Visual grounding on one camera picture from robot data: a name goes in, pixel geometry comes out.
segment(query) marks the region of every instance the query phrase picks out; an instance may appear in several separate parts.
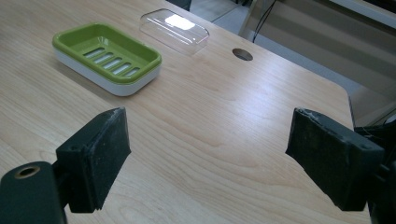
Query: clear plastic box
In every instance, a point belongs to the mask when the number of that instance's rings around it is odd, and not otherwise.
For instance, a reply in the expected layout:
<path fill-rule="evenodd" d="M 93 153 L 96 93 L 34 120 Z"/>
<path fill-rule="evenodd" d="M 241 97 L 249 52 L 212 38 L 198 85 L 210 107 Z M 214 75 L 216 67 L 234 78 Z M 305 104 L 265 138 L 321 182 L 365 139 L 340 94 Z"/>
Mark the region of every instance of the clear plastic box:
<path fill-rule="evenodd" d="M 165 8 L 143 15 L 140 30 L 186 55 L 204 48 L 209 38 L 206 28 Z"/>

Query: metal screw hole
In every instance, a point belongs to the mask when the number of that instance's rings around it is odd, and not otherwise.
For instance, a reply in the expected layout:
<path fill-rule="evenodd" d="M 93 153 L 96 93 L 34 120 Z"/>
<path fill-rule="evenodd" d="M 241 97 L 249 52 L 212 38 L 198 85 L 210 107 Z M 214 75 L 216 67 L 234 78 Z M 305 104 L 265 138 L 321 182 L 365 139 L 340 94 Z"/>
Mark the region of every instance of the metal screw hole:
<path fill-rule="evenodd" d="M 27 178 L 27 177 L 37 174 L 39 171 L 40 171 L 39 166 L 27 166 L 27 167 L 24 167 L 21 170 L 19 170 L 15 174 L 15 178 L 24 179 L 24 178 Z"/>

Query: wooden table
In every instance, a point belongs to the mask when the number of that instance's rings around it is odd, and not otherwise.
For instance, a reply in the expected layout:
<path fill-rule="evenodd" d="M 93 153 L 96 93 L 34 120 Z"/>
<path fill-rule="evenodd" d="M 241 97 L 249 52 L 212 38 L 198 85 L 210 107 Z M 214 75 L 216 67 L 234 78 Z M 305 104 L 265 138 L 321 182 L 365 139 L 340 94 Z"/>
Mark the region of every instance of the wooden table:
<path fill-rule="evenodd" d="M 161 7 L 203 25 L 208 45 L 184 56 L 141 33 L 140 17 Z M 132 154 L 104 209 L 66 208 L 69 223 L 369 223 L 339 211 L 285 154 L 296 106 L 352 127 L 347 94 L 330 81 L 160 0 L 2 0 L 0 18 L 0 175 L 56 161 L 94 116 L 126 107 Z M 91 21 L 157 49 L 160 75 L 117 97 L 59 63 L 52 37 Z"/>

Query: cable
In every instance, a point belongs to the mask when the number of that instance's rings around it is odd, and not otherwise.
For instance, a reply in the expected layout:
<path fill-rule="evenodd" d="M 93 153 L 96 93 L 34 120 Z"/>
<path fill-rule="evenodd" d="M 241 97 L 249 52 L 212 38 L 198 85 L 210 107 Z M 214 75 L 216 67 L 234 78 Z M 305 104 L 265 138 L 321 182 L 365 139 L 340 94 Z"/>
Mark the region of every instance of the cable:
<path fill-rule="evenodd" d="M 274 0 L 274 2 L 271 4 L 271 6 L 269 6 L 267 8 L 267 10 L 265 10 L 264 14 L 262 14 L 262 17 L 259 20 L 259 23 L 257 23 L 256 30 L 254 31 L 254 36 L 253 36 L 253 40 L 252 40 L 253 43 L 256 40 L 256 37 L 259 34 L 260 29 L 262 28 L 262 26 L 264 25 L 264 23 L 267 20 L 268 16 L 270 15 L 271 10 L 274 7 L 275 2 L 276 2 L 276 0 Z"/>

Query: floor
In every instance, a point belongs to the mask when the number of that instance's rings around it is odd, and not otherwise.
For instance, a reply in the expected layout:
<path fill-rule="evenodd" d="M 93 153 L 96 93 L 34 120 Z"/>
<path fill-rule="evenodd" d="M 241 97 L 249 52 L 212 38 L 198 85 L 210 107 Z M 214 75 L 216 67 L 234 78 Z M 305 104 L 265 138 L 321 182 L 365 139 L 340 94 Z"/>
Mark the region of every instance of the floor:
<path fill-rule="evenodd" d="M 239 4 L 236 4 L 234 0 L 192 0 L 191 13 L 207 21 L 211 21 L 237 35 L 246 15 L 248 14 L 248 6 L 243 7 L 241 2 L 243 1 L 239 1 Z M 343 77 L 327 67 L 315 63 L 297 52 L 287 49 L 262 35 L 258 35 L 255 44 L 337 83 L 342 86 L 349 95 L 361 87 L 360 84 Z"/>

